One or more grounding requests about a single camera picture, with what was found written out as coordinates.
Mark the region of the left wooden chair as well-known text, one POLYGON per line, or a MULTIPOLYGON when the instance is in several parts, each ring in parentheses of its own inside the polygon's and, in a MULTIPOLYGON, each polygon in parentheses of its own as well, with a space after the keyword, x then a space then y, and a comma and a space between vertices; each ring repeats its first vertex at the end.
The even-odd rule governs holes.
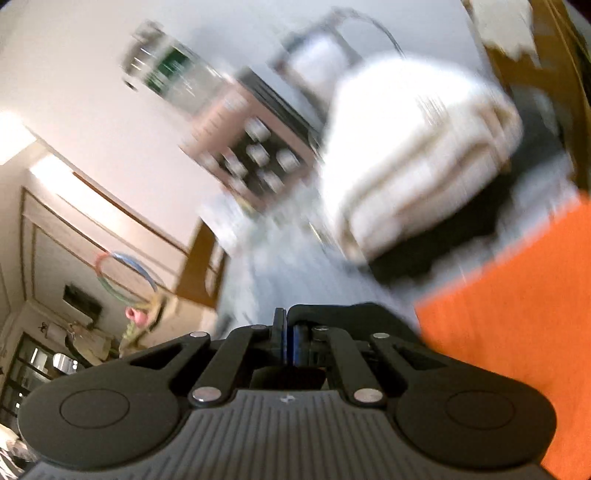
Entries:
POLYGON ((174 293, 198 305, 216 309, 228 253, 204 222, 201 222, 178 278, 174 293))

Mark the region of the colourful hula hoop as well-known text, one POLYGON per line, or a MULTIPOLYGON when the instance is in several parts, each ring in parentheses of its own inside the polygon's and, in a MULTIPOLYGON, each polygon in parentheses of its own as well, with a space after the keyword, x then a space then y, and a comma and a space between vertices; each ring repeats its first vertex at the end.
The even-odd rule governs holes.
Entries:
POLYGON ((160 278, 133 256, 122 252, 102 252, 94 261, 99 284, 126 306, 146 309, 162 292, 160 278))

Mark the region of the orange patterned tablecloth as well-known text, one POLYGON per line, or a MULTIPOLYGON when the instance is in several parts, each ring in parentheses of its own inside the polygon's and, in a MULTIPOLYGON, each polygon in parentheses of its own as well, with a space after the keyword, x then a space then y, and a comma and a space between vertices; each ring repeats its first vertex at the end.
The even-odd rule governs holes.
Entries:
POLYGON ((557 414, 544 467, 559 479, 589 478, 589 197, 416 313, 432 349, 543 393, 557 414))

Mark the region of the white cream garment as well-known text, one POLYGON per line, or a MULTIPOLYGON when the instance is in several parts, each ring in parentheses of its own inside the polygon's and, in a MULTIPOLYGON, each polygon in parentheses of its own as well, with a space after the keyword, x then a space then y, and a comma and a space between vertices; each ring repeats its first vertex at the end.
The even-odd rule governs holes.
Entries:
POLYGON ((523 137, 512 99, 458 65, 381 55, 339 83, 322 146, 332 241, 367 264, 447 219, 510 163, 523 137))

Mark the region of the pink water dispenser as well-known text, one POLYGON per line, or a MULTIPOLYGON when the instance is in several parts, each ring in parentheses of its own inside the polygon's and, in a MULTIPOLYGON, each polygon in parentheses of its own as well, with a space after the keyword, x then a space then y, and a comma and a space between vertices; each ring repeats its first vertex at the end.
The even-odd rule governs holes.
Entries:
POLYGON ((181 150, 252 209, 263 211, 315 170, 322 119, 266 65, 246 69, 193 119, 181 150))

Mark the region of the clear water bottle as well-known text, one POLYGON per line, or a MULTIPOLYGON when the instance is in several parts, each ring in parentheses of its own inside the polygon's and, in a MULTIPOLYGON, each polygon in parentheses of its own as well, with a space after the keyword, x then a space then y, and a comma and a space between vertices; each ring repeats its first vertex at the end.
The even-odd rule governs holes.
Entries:
POLYGON ((226 76, 151 20, 133 32, 121 69, 122 81, 131 90, 148 91, 190 116, 228 84, 226 76))

